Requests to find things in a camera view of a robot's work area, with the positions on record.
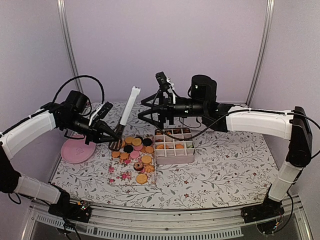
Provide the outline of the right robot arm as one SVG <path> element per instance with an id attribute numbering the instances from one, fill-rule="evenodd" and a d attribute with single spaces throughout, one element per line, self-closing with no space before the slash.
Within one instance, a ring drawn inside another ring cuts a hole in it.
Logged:
<path id="1" fill-rule="evenodd" d="M 140 112 L 140 120 L 155 126 L 160 132 L 174 118 L 200 117 L 207 129 L 218 132 L 250 132 L 274 136 L 289 141 L 288 153 L 261 204 L 241 209 L 245 223 L 281 217 L 282 201 L 299 179 L 303 169 L 315 155 L 312 153 L 313 134 L 305 110 L 265 110 L 217 102 L 217 82 L 203 74 L 191 78 L 188 97 L 176 94 L 173 84 L 163 72 L 155 78 L 157 92 L 141 101 L 148 110 Z"/>

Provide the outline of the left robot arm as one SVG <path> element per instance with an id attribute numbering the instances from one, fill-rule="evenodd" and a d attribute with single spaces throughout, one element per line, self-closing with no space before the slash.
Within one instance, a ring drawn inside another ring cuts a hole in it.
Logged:
<path id="1" fill-rule="evenodd" d="M 11 164 L 12 159 L 29 144 L 54 129 L 76 132 L 82 136 L 86 145 L 113 142 L 120 137 L 103 121 L 113 107 L 104 98 L 90 118 L 83 114 L 89 101 L 83 93 L 72 90 L 61 103 L 56 102 L 57 98 L 56 94 L 51 102 L 0 134 L 0 191 L 45 202 L 52 214 L 66 218 L 82 211 L 80 206 L 70 202 L 70 194 L 60 187 L 18 172 Z"/>

